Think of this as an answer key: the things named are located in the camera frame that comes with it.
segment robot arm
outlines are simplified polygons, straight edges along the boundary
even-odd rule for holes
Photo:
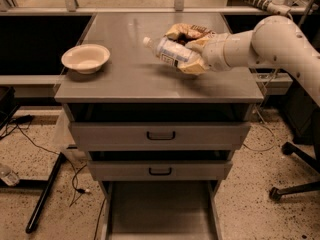
[[[216,35],[204,46],[202,57],[215,71],[239,66],[281,68],[320,106],[320,54],[286,17],[267,17],[252,31]]]

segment speckled floor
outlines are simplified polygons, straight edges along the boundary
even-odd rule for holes
[[[37,145],[59,152],[52,143],[59,112],[59,109],[29,108],[17,111],[16,116],[35,115],[29,129],[23,131]],[[320,192],[283,197],[278,203],[268,197],[272,186],[283,188],[320,177],[296,156],[281,154],[281,144],[291,141],[292,136],[278,111],[266,109],[263,117],[273,134],[253,115],[245,146],[236,151],[234,166],[216,195],[222,235],[229,240],[320,239]],[[313,154],[311,146],[299,146]],[[0,161],[14,168],[21,178],[46,179],[56,157],[35,147],[19,130],[0,141]],[[74,164],[80,168],[85,162],[76,160]],[[73,175],[70,164],[64,163],[38,228],[31,234],[26,234],[25,228],[39,193],[1,190],[0,239],[94,239],[103,194],[85,168],[79,173],[78,187],[89,188],[91,194],[83,195],[69,207],[73,198]]]

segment clear plastic bottle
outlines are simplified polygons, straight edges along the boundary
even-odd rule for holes
[[[20,182],[19,176],[9,166],[3,164],[0,164],[0,179],[10,187]]]
[[[191,64],[197,60],[202,60],[201,55],[181,44],[169,40],[167,37],[143,39],[145,47],[150,48],[152,53],[161,61],[174,67],[183,67],[183,64]]]

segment bowl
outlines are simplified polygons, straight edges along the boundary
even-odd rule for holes
[[[97,44],[83,44],[66,51],[62,64],[80,74],[92,74],[98,71],[110,57],[109,50]]]

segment caster wheel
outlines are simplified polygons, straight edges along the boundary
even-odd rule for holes
[[[280,201],[281,195],[278,194],[278,188],[273,187],[269,192],[269,197],[273,201]]]
[[[291,155],[294,152],[294,146],[287,142],[282,146],[281,151],[284,155]]]

